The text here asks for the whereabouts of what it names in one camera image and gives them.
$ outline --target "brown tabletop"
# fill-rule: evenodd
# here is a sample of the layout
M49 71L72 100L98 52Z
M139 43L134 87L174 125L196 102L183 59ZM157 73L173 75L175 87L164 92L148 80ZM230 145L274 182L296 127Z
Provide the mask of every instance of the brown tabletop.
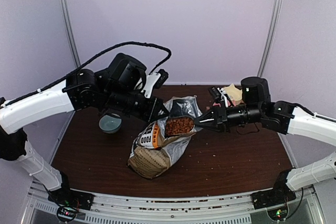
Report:
M212 104L207 86L163 86L155 95L197 95L204 112ZM202 130L192 137L180 160L161 176L148 180L126 166L132 141L144 127L136 118L122 117L116 134L98 126L98 111L79 111L57 151L53 165L65 172L72 188L134 197L194 197L243 193L272 187L280 171L291 168L277 133L239 135ZM254 131L248 125L241 133Z

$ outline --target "small bowl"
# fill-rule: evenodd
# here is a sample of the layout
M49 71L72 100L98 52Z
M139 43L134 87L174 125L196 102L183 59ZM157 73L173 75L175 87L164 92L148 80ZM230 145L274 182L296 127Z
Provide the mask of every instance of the small bowl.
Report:
M121 118L117 114L110 115L104 115L99 120L99 127L102 131L104 131L107 134L113 134L117 132L121 127Z

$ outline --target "bag of dog food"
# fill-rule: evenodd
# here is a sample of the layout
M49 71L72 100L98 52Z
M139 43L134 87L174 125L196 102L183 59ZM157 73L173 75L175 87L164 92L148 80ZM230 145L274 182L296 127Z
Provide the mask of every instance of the bag of dog food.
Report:
M196 97L173 97L165 103L170 116L148 125L133 142L128 166L145 178L155 178L175 164L201 128L194 118L202 115Z

